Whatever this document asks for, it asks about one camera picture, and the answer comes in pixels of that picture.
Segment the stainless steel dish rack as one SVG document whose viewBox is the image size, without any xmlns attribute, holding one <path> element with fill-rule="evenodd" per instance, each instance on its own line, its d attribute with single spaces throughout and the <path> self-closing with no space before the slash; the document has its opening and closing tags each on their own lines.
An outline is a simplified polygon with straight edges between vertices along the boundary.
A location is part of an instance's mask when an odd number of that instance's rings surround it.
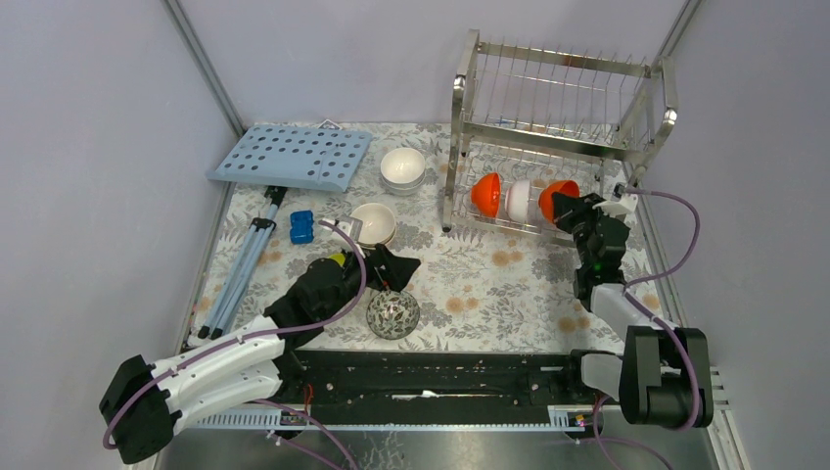
<svg viewBox="0 0 830 470">
<path fill-rule="evenodd" d="M 467 32 L 451 93 L 450 146 L 441 226 L 499 231 L 569 245 L 543 218 L 537 200 L 552 182 L 609 196 L 611 173 L 637 184 L 679 114 L 675 64 L 591 56 L 545 45 L 489 40 Z M 530 183 L 527 212 L 486 215 L 474 185 L 496 173 L 503 189 Z"/>
</svg>

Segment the white bowl front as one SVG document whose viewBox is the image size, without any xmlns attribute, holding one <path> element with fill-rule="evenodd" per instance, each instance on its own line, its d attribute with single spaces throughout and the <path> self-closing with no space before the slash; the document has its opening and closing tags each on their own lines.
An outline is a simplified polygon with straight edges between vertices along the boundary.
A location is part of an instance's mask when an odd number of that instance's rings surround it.
<svg viewBox="0 0 830 470">
<path fill-rule="evenodd" d="M 424 184 L 426 172 L 421 171 L 415 179 L 405 183 L 392 182 L 388 175 L 381 172 L 381 185 L 389 193 L 396 196 L 410 196 L 417 193 L 420 187 Z"/>
</svg>

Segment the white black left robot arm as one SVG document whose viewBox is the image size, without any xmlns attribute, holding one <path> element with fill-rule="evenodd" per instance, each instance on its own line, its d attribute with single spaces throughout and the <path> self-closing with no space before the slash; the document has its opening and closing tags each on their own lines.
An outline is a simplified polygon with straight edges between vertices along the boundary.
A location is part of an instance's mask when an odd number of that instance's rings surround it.
<svg viewBox="0 0 830 470">
<path fill-rule="evenodd" d="M 150 363 L 140 354 L 116 370 L 99 403 L 103 445 L 126 464 L 164 449 L 196 421 L 247 401 L 297 399 L 303 377 L 279 358 L 357 306 L 366 290 L 400 292 L 420 267 L 378 244 L 368 253 L 319 258 L 264 313 L 188 352 Z"/>
</svg>

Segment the leopard pattern bowl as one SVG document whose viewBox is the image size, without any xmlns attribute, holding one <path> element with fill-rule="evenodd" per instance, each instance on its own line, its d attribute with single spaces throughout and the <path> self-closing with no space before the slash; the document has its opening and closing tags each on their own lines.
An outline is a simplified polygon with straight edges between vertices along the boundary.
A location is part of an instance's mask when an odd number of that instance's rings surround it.
<svg viewBox="0 0 830 470">
<path fill-rule="evenodd" d="M 378 293 L 366 311 L 369 329 L 379 338 L 389 341 L 411 334 L 417 328 L 420 316 L 420 306 L 411 294 L 392 290 Z"/>
</svg>

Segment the lime green bowl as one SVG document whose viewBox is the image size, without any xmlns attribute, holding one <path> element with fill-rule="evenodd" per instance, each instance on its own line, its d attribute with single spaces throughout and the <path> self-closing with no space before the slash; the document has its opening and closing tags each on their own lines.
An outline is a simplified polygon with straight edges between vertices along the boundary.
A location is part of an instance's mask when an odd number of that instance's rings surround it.
<svg viewBox="0 0 830 470">
<path fill-rule="evenodd" d="M 346 255 L 344 253 L 336 253 L 328 256 L 328 259 L 335 261 L 339 267 L 344 267 L 346 264 Z"/>
</svg>

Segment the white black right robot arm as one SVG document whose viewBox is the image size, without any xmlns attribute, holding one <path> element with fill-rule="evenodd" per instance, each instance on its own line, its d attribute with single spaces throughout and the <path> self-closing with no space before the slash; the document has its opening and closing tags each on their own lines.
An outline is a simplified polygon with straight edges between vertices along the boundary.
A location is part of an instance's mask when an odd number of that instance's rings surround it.
<svg viewBox="0 0 830 470">
<path fill-rule="evenodd" d="M 623 188 L 615 201 L 597 194 L 554 191 L 542 198 L 546 216 L 572 236 L 580 266 L 574 293 L 623 340 L 620 356 L 585 354 L 561 378 L 563 394 L 585 403 L 599 391 L 615 400 L 626 421 L 677 431 L 705 428 L 715 412 L 706 335 L 662 319 L 634 295 L 622 261 L 630 229 L 623 216 L 643 190 Z"/>
</svg>

